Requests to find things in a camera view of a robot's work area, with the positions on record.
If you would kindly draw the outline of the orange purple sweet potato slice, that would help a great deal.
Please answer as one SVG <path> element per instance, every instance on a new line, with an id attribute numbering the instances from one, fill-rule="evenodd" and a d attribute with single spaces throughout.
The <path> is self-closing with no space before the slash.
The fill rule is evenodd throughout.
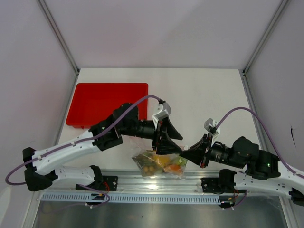
<path id="1" fill-rule="evenodd" d="M 172 164 L 164 168 L 164 171 L 167 173 L 173 173 L 174 175 L 182 175 L 184 168 L 177 164 Z"/>

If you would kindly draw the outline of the clear pink-dotted zip bag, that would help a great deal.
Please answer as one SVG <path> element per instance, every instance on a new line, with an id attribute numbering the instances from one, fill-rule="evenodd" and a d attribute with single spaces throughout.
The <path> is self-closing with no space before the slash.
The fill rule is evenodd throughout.
<path id="1" fill-rule="evenodd" d="M 185 178 L 187 159 L 177 154 L 158 155 L 154 149 L 147 147 L 143 139 L 129 137 L 129 144 L 133 150 L 132 160 L 143 178 Z"/>

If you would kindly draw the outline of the bunch of tan longans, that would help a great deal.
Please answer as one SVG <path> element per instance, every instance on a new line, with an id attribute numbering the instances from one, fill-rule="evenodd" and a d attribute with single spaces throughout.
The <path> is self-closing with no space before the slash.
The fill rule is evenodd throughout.
<path id="1" fill-rule="evenodd" d="M 138 166 L 143 177 L 152 177 L 163 173 L 160 167 L 151 157 L 139 154 L 133 157 L 133 161 Z"/>

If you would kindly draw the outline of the yellow potato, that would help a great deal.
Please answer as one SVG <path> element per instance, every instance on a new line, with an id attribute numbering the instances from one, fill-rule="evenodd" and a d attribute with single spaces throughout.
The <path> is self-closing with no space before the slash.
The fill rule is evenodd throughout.
<path id="1" fill-rule="evenodd" d="M 171 158 L 167 155 L 153 155 L 152 159 L 160 166 L 160 167 L 167 167 L 170 162 Z"/>

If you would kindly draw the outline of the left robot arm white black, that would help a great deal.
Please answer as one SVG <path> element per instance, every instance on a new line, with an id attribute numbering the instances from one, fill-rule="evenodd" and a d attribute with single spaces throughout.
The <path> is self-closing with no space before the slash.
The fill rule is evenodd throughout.
<path id="1" fill-rule="evenodd" d="M 24 177 L 28 190 L 45 190 L 53 184 L 74 185 L 78 190 L 86 186 L 99 190 L 104 179 L 98 166 L 78 169 L 63 165 L 121 145 L 124 135 L 152 140 L 152 148 L 157 151 L 166 139 L 182 140 L 182 135 L 170 122 L 170 111 L 169 105 L 160 101 L 152 120 L 140 120 L 137 106 L 124 103 L 105 120 L 69 142 L 40 151 L 31 147 L 23 149 Z"/>

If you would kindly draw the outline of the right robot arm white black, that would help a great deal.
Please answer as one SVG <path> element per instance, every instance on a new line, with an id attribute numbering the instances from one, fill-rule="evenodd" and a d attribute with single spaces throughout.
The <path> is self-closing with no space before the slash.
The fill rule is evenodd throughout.
<path id="1" fill-rule="evenodd" d="M 210 162 L 216 162 L 237 168 L 238 171 L 226 168 L 221 169 L 216 178 L 202 178 L 203 192 L 268 192 L 286 196 L 294 204 L 303 206 L 303 174 L 291 172 L 278 156 L 261 150 L 257 144 L 244 136 L 235 140 L 231 147 L 218 141 L 212 143 L 212 139 L 212 136 L 205 134 L 198 143 L 187 150 L 182 150 L 180 156 L 202 169 Z"/>

